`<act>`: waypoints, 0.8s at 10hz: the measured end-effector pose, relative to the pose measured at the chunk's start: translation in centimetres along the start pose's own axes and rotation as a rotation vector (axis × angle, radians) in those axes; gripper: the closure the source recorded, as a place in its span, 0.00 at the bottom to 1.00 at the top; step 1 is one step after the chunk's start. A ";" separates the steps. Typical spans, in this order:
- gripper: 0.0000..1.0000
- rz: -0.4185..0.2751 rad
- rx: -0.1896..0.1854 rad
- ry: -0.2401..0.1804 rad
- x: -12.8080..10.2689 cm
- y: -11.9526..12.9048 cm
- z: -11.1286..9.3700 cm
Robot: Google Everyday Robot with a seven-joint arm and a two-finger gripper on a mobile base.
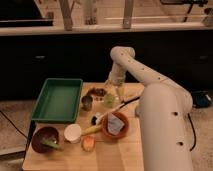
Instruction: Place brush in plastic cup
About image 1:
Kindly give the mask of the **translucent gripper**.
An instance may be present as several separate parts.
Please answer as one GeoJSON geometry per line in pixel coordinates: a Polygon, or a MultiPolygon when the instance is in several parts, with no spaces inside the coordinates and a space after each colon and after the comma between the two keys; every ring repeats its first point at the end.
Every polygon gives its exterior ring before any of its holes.
{"type": "Polygon", "coordinates": [[[125,80],[123,78],[114,80],[107,79],[104,83],[104,88],[117,99],[122,99],[124,97],[124,83],[125,80]]]}

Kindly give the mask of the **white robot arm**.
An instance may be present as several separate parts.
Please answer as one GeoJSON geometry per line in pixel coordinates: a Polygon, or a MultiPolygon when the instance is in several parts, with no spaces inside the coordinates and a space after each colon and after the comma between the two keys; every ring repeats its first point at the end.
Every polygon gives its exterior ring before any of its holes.
{"type": "Polygon", "coordinates": [[[144,85],[137,106],[144,171],[194,171],[184,117],[190,113],[191,94],[178,83],[135,60],[132,47],[115,46],[108,81],[124,83],[126,72],[144,85]]]}

